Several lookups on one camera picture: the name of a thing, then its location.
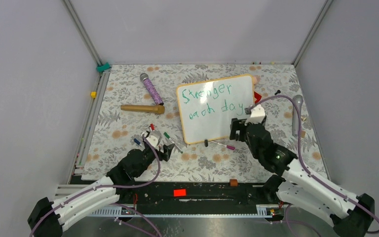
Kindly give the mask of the green capped whiteboard marker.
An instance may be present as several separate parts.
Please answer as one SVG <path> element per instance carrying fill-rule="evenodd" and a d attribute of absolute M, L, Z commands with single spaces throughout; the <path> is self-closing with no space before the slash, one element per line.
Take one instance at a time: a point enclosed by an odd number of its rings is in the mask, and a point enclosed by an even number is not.
<path fill-rule="evenodd" d="M 175 145 L 175 148 L 181 153 L 181 154 L 183 154 L 183 151 L 181 150 L 181 148 L 171 139 L 171 137 L 169 136 L 169 134 L 167 133 L 167 132 L 164 132 L 163 133 L 164 134 L 164 136 L 166 137 L 166 139 L 169 141 L 169 142 L 171 142 L 172 144 L 174 144 Z"/>

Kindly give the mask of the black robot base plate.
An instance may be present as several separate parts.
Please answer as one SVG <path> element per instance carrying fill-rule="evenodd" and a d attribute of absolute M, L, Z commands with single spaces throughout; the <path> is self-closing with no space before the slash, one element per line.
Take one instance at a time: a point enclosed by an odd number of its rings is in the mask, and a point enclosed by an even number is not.
<path fill-rule="evenodd" d="M 186 189 L 185 197 L 173 197 L 174 189 Z M 117 203 L 131 207 L 150 209 L 222 210 L 236 206 L 237 209 L 260 205 L 281 208 L 283 202 L 275 194 L 276 188 L 265 183 L 240 183 L 231 187 L 226 183 L 154 182 L 141 188 L 129 189 Z"/>

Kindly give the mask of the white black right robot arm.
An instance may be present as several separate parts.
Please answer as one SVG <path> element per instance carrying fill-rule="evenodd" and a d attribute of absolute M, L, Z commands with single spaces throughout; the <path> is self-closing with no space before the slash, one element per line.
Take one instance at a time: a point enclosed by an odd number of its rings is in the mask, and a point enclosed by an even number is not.
<path fill-rule="evenodd" d="M 231 140 L 245 142 L 265 170 L 272 173 L 263 190 L 269 203 L 294 204 L 329 224 L 340 237 L 363 237 L 374 220 L 375 201 L 357 195 L 308 168 L 289 149 L 275 143 L 264 124 L 233 118 Z"/>

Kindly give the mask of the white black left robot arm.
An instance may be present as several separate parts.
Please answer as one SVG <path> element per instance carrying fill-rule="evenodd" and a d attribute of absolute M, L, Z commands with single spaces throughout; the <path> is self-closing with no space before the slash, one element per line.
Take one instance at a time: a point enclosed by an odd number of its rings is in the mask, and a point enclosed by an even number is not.
<path fill-rule="evenodd" d="M 37 201 L 27 222 L 31 237 L 60 237 L 73 224 L 93 211 L 117 201 L 127 203 L 133 198 L 133 190 L 153 183 L 156 178 L 136 184 L 153 161 L 168 161 L 174 145 L 163 145 L 161 149 L 144 143 L 143 150 L 132 149 L 126 157 L 105 176 L 68 196 L 50 200 L 44 197 Z"/>

